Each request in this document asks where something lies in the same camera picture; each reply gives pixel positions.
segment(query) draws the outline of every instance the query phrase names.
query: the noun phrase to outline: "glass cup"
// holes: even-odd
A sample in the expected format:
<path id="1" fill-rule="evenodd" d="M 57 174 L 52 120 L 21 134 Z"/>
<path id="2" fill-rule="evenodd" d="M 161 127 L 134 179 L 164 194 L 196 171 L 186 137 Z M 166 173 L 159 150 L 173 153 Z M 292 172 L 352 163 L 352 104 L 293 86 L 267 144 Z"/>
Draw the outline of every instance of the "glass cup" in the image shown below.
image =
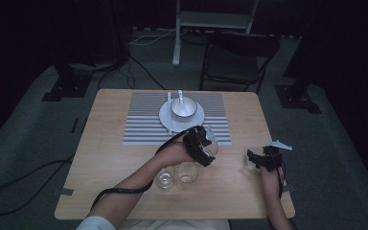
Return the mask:
<path id="1" fill-rule="evenodd" d="M 184 162 L 178 165 L 176 170 L 177 187 L 182 191 L 192 190 L 198 178 L 198 169 L 192 162 Z"/>
<path id="2" fill-rule="evenodd" d="M 218 143 L 215 141 L 211 141 L 211 144 L 206 146 L 206 147 L 202 147 L 202 150 L 208 155 L 208 156 L 215 156 L 218 153 Z"/>
<path id="3" fill-rule="evenodd" d="M 174 183 L 174 173 L 175 167 L 168 166 L 167 168 L 162 169 L 157 176 L 155 177 L 155 183 L 158 187 L 162 189 L 168 189 Z"/>

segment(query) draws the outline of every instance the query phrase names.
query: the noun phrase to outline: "white sleeve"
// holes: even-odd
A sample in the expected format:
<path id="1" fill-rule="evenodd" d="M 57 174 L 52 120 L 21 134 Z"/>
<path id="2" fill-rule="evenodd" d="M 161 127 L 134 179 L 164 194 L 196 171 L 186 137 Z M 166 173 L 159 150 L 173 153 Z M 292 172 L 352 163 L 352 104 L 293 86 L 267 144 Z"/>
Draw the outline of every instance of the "white sleeve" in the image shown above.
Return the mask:
<path id="1" fill-rule="evenodd" d="M 77 230 L 116 230 L 116 228 L 106 218 L 88 217 L 80 223 Z"/>

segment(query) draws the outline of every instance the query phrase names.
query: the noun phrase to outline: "black chair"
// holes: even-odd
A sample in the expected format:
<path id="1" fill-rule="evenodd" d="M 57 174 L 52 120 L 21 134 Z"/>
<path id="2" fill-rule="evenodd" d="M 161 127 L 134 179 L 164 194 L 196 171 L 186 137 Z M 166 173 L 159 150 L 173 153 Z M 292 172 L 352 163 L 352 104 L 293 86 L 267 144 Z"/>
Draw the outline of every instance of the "black chair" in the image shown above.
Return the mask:
<path id="1" fill-rule="evenodd" d="M 199 90 L 204 81 L 223 81 L 245 84 L 243 91 L 258 83 L 262 86 L 265 69 L 280 48 L 277 38 L 241 33 L 215 32 L 208 36 Z"/>

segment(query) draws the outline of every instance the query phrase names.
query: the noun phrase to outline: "floor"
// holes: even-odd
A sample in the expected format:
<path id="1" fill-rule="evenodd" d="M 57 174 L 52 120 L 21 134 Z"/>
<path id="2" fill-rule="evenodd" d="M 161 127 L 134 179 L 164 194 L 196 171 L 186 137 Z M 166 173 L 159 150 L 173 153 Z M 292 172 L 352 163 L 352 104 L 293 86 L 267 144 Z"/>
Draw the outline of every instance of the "floor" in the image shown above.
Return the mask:
<path id="1" fill-rule="evenodd" d="M 133 37 L 167 33 L 135 31 Z M 141 39 L 129 46 L 135 60 L 130 58 L 120 70 L 95 74 L 83 98 L 43 102 L 58 74 L 49 68 L 38 76 L 0 130 L 0 186 L 75 153 L 83 131 L 83 123 L 75 126 L 75 121 L 88 117 L 99 88 L 161 89 L 163 86 L 171 90 L 197 90 L 204 39 L 191 33 L 183 37 L 179 67 L 172 66 L 172 36 Z M 308 89 L 320 114 L 311 114 L 307 109 L 282 108 L 276 94 L 274 85 L 294 82 L 283 74 L 298 43 L 299 40 L 292 38 L 281 39 L 281 49 L 268 66 L 259 94 L 273 140 L 293 146 L 293 151 L 284 154 L 287 184 L 296 210 L 293 220 L 299 229 L 368 229 L 368 173 L 324 90 L 315 85 Z M 79 64 L 73 66 L 92 70 Z M 208 84 L 205 89 L 239 91 L 241 87 Z M 70 167 L 66 163 L 55 173 L 59 166 L 50 165 L 0 191 L 3 214 L 0 229 L 75 229 L 78 226 L 78 219 L 58 220 L 54 216 L 58 191 Z M 41 193 L 33 197 L 46 181 Z M 29 200 L 24 208 L 4 215 Z M 231 223 L 234 230 L 268 229 L 265 219 L 234 219 Z"/>

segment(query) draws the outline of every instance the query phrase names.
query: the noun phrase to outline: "striped placemat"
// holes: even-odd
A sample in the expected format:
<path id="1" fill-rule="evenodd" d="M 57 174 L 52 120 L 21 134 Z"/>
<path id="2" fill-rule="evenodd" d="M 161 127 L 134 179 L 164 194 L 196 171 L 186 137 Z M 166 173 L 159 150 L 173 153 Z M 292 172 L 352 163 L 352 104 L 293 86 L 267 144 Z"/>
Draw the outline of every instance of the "striped placemat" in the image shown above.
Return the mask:
<path id="1" fill-rule="evenodd" d="M 221 94 L 185 93 L 198 102 L 205 112 L 203 126 L 210 126 L 218 144 L 231 146 L 231 135 L 226 119 L 225 107 Z M 124 145 L 162 145 L 175 133 L 169 131 L 159 120 L 160 107 L 167 101 L 167 93 L 132 93 L 127 114 Z"/>

